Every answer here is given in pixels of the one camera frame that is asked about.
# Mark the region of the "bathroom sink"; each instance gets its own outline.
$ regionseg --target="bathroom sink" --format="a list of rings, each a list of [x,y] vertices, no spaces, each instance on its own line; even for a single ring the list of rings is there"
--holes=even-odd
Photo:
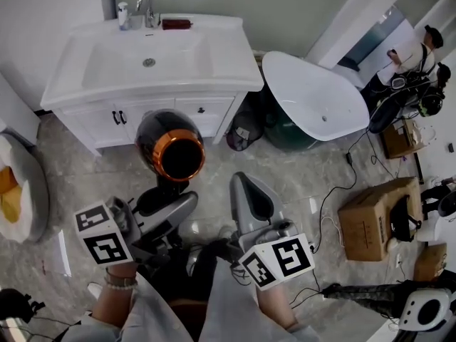
[[[95,44],[82,82],[84,88],[212,75],[209,44],[194,31],[132,31]]]
[[[178,92],[258,91],[263,80],[242,19],[161,14],[189,19],[188,30],[144,27],[120,31],[117,20],[75,28],[68,37],[41,106],[52,110],[100,99]]]

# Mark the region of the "marble floor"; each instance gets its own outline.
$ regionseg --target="marble floor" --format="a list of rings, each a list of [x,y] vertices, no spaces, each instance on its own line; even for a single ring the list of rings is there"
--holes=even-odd
[[[94,158],[53,115],[41,117],[38,145],[32,153],[46,173],[51,214],[48,229],[38,244],[17,244],[0,236],[0,287],[14,287],[44,301],[47,308],[40,316],[76,322],[94,303],[86,286],[101,281],[103,269],[94,265],[82,250],[73,230],[73,212],[96,200],[111,195],[130,199],[155,185],[155,176],[140,160],[134,146],[112,147],[103,156]],[[229,180],[237,171],[261,178],[280,196],[285,215],[294,220],[308,239],[318,239],[318,210],[328,191],[336,186],[350,186],[353,172],[346,164],[347,149],[359,138],[354,133],[320,145],[308,152],[285,153],[265,139],[255,142],[244,152],[234,152],[223,140],[219,145],[206,144],[207,160],[190,187],[199,194],[199,204],[191,217],[180,227],[180,234],[189,242],[208,242],[217,237],[223,225],[232,225],[229,206]],[[374,148],[386,167],[400,176],[415,174],[412,158],[404,163],[385,160],[380,144],[371,136]],[[358,181],[350,191],[336,190],[326,200],[323,213],[338,224],[337,209],[371,185],[390,180],[390,175],[371,163],[372,148],[365,136],[353,149],[353,166]],[[71,276],[60,273],[52,260],[56,237],[63,232]],[[346,285],[395,283],[403,280],[395,268],[395,256],[404,259],[403,270],[411,277],[418,255],[418,244],[401,244],[382,262],[348,261],[339,245],[338,232],[331,222],[323,223],[321,249],[315,255],[315,274],[321,287],[334,282]],[[316,287],[312,273],[286,284],[289,299],[305,287]],[[312,295],[304,291],[297,301]],[[365,342],[385,320],[378,314],[347,301],[323,300],[315,296],[295,309],[299,320],[311,324],[323,341]],[[34,333],[57,336],[64,325],[33,320]]]

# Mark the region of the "hand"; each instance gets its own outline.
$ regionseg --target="hand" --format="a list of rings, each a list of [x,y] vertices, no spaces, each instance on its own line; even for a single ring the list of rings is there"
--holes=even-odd
[[[394,62],[396,65],[400,66],[402,62],[399,59],[399,56],[396,53],[393,53],[392,51],[388,51],[388,57],[391,58],[391,61]]]
[[[136,270],[138,269],[138,264],[135,262],[127,262],[126,264],[119,264],[108,267],[108,272],[119,278],[135,278]]]

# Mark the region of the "cabinet door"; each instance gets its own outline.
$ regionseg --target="cabinet door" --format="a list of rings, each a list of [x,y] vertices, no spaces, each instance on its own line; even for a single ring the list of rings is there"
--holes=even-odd
[[[233,98],[177,98],[176,110],[195,122],[203,137],[214,137],[231,106]]]
[[[125,123],[130,139],[134,141],[144,114],[160,109],[174,109],[174,98],[131,100],[130,102],[116,104],[115,107],[122,115],[121,120]]]
[[[115,106],[105,103],[78,105],[63,109],[65,115],[75,118],[93,138],[95,148],[127,145],[132,141],[115,111]]]

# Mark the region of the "orange ring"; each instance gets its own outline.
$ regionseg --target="orange ring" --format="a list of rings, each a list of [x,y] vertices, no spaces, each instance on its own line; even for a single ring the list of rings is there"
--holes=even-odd
[[[171,176],[169,176],[165,169],[163,168],[163,155],[165,154],[166,149],[174,142],[178,140],[191,140],[192,142],[196,143],[198,147],[201,150],[202,153],[202,160],[201,163],[199,164],[198,170],[195,171],[192,175],[189,177],[185,177],[183,179],[175,179]],[[169,132],[165,133],[160,137],[160,139],[155,143],[154,150],[152,152],[152,163],[154,165],[154,168],[157,170],[157,172],[164,176],[166,179],[174,182],[184,182],[192,179],[194,176],[197,175],[197,173],[202,169],[202,166],[204,164],[204,159],[206,155],[204,153],[204,147],[202,143],[198,140],[198,137],[191,132],[188,129],[174,129],[170,130]]]

